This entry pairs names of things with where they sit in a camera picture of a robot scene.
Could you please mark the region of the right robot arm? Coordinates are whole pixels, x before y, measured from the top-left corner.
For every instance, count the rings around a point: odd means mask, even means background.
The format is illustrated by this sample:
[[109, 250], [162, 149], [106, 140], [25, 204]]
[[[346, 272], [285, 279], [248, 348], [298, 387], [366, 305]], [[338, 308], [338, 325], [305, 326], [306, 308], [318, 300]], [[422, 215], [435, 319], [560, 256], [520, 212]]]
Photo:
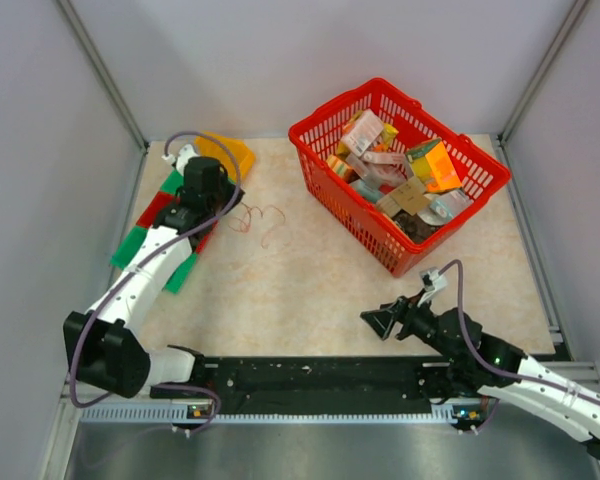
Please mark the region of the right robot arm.
[[600, 461], [600, 393], [485, 333], [461, 306], [436, 314], [429, 301], [401, 296], [360, 317], [383, 340], [399, 324], [398, 340], [415, 337], [444, 358], [444, 380], [426, 388], [426, 393], [505, 401], [556, 426]]

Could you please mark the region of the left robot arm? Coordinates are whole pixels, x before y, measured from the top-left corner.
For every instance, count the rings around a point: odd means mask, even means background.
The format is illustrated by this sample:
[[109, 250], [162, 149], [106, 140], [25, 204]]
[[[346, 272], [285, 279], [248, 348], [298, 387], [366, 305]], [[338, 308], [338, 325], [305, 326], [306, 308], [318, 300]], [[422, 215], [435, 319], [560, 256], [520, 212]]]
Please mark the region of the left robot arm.
[[150, 351], [139, 332], [168, 281], [244, 192], [216, 158], [194, 154], [171, 162], [183, 177], [174, 200], [156, 215], [113, 286], [86, 312], [72, 312], [64, 321], [71, 384], [124, 398], [162, 383], [189, 397], [206, 387], [197, 353], [178, 346]]

